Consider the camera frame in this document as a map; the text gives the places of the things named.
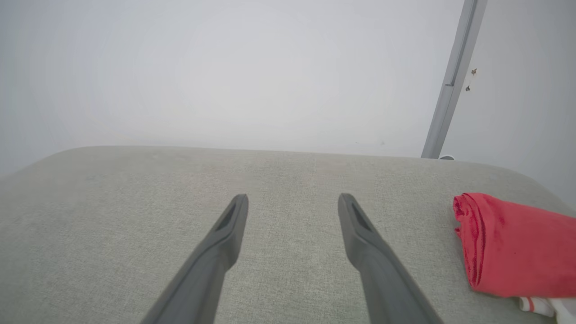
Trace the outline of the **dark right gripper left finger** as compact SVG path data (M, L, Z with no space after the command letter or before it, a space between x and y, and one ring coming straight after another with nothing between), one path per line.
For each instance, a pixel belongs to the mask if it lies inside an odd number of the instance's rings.
M140 324L213 324L225 273L239 257L249 200L232 198Z

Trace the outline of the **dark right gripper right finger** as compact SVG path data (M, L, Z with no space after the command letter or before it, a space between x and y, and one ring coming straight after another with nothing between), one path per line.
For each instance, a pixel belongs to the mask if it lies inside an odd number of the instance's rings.
M444 324L349 193L338 198L344 248L360 273L371 324Z

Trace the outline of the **red basketball jersey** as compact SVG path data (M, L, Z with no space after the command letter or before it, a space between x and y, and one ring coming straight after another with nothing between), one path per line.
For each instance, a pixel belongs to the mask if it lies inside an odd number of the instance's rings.
M576 217L485 193L453 199L469 286L576 324Z

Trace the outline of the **grey wall trim pole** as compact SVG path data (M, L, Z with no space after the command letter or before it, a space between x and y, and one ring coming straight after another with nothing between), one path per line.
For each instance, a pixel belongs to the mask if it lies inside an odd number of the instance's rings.
M436 108L428 129L422 158L438 159L452 122L459 95L481 29L488 0L464 0Z

